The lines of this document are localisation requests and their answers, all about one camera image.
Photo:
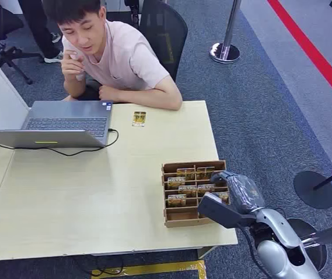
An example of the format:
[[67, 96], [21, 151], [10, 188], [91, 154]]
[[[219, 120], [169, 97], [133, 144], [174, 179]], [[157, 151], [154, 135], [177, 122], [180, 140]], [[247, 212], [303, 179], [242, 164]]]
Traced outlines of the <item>person's right hand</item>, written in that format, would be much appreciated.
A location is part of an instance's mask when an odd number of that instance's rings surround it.
[[62, 72], [65, 81], [75, 80], [85, 72], [83, 64], [84, 57], [78, 55], [76, 51], [65, 50], [61, 61]]

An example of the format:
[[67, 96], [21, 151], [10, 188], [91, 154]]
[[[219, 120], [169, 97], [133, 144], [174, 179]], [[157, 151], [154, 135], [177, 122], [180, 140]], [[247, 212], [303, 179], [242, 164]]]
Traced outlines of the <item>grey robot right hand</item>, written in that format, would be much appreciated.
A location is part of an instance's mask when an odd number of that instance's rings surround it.
[[266, 207], [264, 197], [255, 182], [247, 176], [224, 170], [212, 174], [210, 181], [226, 182], [233, 195], [233, 204], [241, 214], [253, 213]]

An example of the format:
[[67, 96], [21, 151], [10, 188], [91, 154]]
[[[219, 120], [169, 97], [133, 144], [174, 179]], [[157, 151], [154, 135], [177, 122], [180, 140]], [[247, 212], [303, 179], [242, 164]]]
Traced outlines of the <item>person's left hand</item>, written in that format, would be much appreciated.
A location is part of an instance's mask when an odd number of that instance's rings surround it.
[[118, 102], [118, 90], [107, 85], [102, 85], [99, 89], [99, 98], [100, 100]]

